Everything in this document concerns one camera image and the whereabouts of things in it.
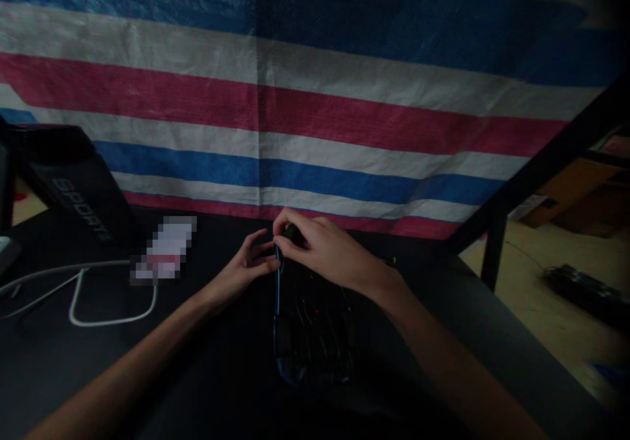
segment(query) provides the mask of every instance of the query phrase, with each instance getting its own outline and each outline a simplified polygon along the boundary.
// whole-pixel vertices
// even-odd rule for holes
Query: tiled floor
[[[615,393],[590,363],[616,365],[630,354],[621,332],[551,291],[542,267],[569,264],[630,293],[630,234],[612,238],[574,234],[552,224],[534,230],[509,221],[496,294],[564,367],[601,403],[614,406]],[[485,244],[462,255],[480,273]]]

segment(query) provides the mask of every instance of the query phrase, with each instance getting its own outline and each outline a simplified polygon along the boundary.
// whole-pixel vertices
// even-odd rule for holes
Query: cable
[[[74,290],[74,296],[72,296],[72,302],[70,303],[70,310],[68,311],[68,319],[73,325],[80,327],[98,327],[98,326],[107,326],[107,325],[117,325],[128,322],[135,322],[136,320],[143,319],[147,315],[149,315],[154,307],[156,306],[156,301],[158,300],[158,287],[153,286],[153,298],[151,299],[151,306],[149,306],[148,310],[143,314],[137,315],[135,317],[129,317],[127,319],[117,319],[117,320],[104,320],[102,322],[83,322],[82,320],[78,320],[74,315],[74,309],[77,306],[77,300],[79,299],[79,291],[81,290],[81,284],[83,283],[83,274],[86,269],[81,269],[78,274],[77,286]]]
[[[103,267],[103,266],[116,266],[130,264],[128,259],[118,259],[115,261],[94,261],[93,263],[80,263],[75,265],[67,265],[67,266],[59,266],[51,269],[44,269],[43,271],[37,271],[36,273],[32,273],[26,276],[22,276],[21,278],[17,278],[14,281],[2,286],[0,288],[0,295],[4,294],[14,288],[15,286],[19,286],[21,283],[26,282],[31,279],[35,279],[41,276],[47,276],[55,273],[61,273],[63,271],[70,271],[71,269],[83,269],[83,268],[93,268],[93,267]]]
[[[546,271],[545,267],[541,263],[536,261],[536,259],[533,256],[531,256],[528,252],[526,252],[525,250],[521,250],[518,246],[516,246],[514,243],[510,243],[508,240],[506,240],[505,242],[508,245],[510,245],[511,247],[516,248],[518,251],[520,251],[527,258],[531,259],[540,269],[542,269],[543,271]]]
[[[70,279],[68,279],[65,282],[62,282],[61,284],[59,284],[55,289],[48,291],[46,294],[44,294],[43,296],[41,296],[38,299],[35,299],[34,301],[32,301],[31,303],[23,306],[21,309],[16,310],[15,312],[11,312],[7,315],[3,315],[2,317],[0,317],[0,320],[2,319],[8,319],[9,317],[13,317],[14,315],[17,315],[19,313],[24,312],[26,309],[29,309],[30,307],[33,307],[34,305],[38,304],[39,302],[42,302],[44,299],[46,299],[48,296],[53,295],[55,292],[57,292],[59,289],[62,289],[64,287],[66,287],[69,283],[71,283],[72,281],[74,281],[77,277],[79,277],[79,273],[75,274],[73,277],[71,277]]]
[[[56,268],[45,269],[43,271],[37,271],[36,273],[32,273],[32,274],[23,276],[21,278],[18,278],[18,279],[14,280],[14,281],[11,281],[10,283],[8,283],[5,286],[3,286],[2,288],[0,288],[0,294],[4,294],[5,292],[8,292],[9,290],[11,290],[11,288],[19,287],[24,282],[29,281],[31,279],[35,279],[37,277],[42,277],[42,276],[47,276],[47,275],[51,275],[51,274],[61,273],[63,271],[70,271],[72,269],[79,269],[79,272],[77,274],[75,274],[73,277],[71,277],[70,279],[68,279],[67,281],[62,282],[56,288],[48,291],[46,294],[44,294],[43,296],[37,298],[36,300],[32,301],[31,303],[25,305],[24,307],[21,307],[20,309],[18,309],[16,311],[13,311],[13,312],[11,312],[11,313],[9,313],[7,315],[1,316],[0,320],[8,319],[9,317],[13,317],[14,315],[17,315],[19,313],[22,313],[22,312],[28,310],[29,308],[33,307],[34,305],[37,305],[38,303],[40,303],[43,300],[45,300],[48,297],[50,297],[55,292],[63,289],[68,284],[73,282],[75,279],[77,279],[77,285],[75,287],[74,295],[72,296],[72,302],[70,304],[70,309],[68,311],[68,318],[69,318],[69,320],[70,320],[70,322],[72,324],[74,324],[76,326],[80,326],[80,327],[97,327],[97,326],[107,326],[107,325],[116,325],[116,324],[122,324],[122,323],[128,323],[128,322],[135,322],[136,320],[143,319],[144,317],[149,315],[153,311],[155,306],[156,306],[156,301],[158,300],[158,287],[157,286],[153,286],[153,298],[151,300],[151,305],[149,306],[149,309],[146,312],[144,312],[143,314],[137,315],[135,317],[129,317],[127,319],[117,319],[117,320],[103,320],[102,322],[83,322],[82,320],[78,320],[75,317],[75,315],[74,315],[74,311],[75,311],[75,308],[76,308],[76,305],[77,305],[77,300],[79,299],[79,291],[81,290],[81,285],[83,283],[83,275],[89,269],[94,268],[94,267],[125,265],[125,264],[129,264],[129,263],[130,263],[130,261],[128,259],[119,259],[119,260],[115,260],[115,261],[94,261],[92,263],[80,263],[80,264],[75,264],[75,265],[59,266],[59,267],[56,267]]]

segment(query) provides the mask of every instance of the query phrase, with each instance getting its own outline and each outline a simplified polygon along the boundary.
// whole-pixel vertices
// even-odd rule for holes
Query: finger
[[[251,251],[249,252],[249,256],[251,258],[255,258],[257,257],[260,253],[263,253],[271,248],[274,247],[274,243],[273,242],[267,242],[267,243],[263,243],[263,244],[259,244],[254,246]]]
[[[305,217],[301,213],[297,213],[292,208],[284,207],[284,209],[282,209],[280,214],[274,220],[274,235],[282,234],[283,230],[289,223],[295,224],[300,229],[302,234],[308,232],[308,229],[313,224],[313,222],[309,218]]]
[[[243,250],[249,251],[249,249],[251,248],[251,245],[254,243],[254,241],[256,241],[256,238],[264,235],[265,233],[267,233],[267,229],[260,229],[257,232],[247,235],[245,237],[245,241],[243,241],[243,244],[241,245],[240,251],[243,251]]]
[[[308,259],[308,251],[293,244],[293,242],[284,236],[274,236],[274,243],[278,245],[284,257],[297,261],[305,265]]]
[[[280,262],[277,259],[271,259],[270,261],[265,261],[264,263],[258,266],[248,268],[247,271],[249,272],[249,274],[251,274],[252,279],[256,279],[257,277],[273,273],[279,267],[280,267]]]
[[[266,263],[267,261],[273,261],[275,259],[276,259],[276,255],[262,256],[260,258],[256,258],[256,259],[252,260],[252,262],[251,262],[249,267],[259,266],[259,265],[261,265],[263,263]]]

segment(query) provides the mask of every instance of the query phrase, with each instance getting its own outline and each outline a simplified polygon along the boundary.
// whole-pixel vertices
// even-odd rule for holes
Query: red stripe
[[[278,216],[280,210],[282,210],[281,207],[274,206],[257,207],[243,204],[210,202],[208,200],[192,200],[181,197],[136,194],[134,192],[123,193],[131,205],[176,209],[196,213],[214,213],[232,217],[273,220]],[[365,217],[341,217],[310,210],[300,210],[300,212],[310,218],[324,215],[340,227],[348,230],[414,236],[416,238],[430,238],[431,240],[445,240],[460,226],[460,223],[450,223],[419,217],[405,217],[400,220],[382,220]]]
[[[24,102],[42,108],[273,131],[431,154],[466,150],[533,156],[566,124],[480,118],[278,87],[3,53],[1,76]]]

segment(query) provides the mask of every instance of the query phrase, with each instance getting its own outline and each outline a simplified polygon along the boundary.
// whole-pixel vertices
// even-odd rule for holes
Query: black desk
[[[138,210],[157,227],[163,211]],[[0,321],[0,428],[2,438],[19,438],[38,420],[101,373],[140,341],[184,300],[217,274],[246,234],[270,222],[204,215],[186,279],[159,289],[154,312],[130,324],[79,328],[68,322],[71,288],[63,289],[26,316]],[[65,264],[126,259],[102,250],[82,228],[46,211],[8,233],[24,247],[0,283]],[[605,411],[561,367],[511,312],[456,256],[439,242],[377,234],[355,234],[374,254],[396,256],[399,270],[419,299],[523,404],[552,438],[601,438]],[[88,273],[79,299],[83,319],[110,319],[146,310],[150,288],[124,284],[128,268]],[[43,293],[72,274],[50,276],[24,286]],[[272,278],[262,278],[229,310],[204,326],[159,377],[142,406],[125,425],[125,435],[143,439],[221,438],[264,419],[267,409],[288,395],[272,354]],[[431,386],[406,346],[370,301],[351,295],[361,318],[358,343],[369,347],[410,382]],[[14,306],[0,301],[6,313]]]

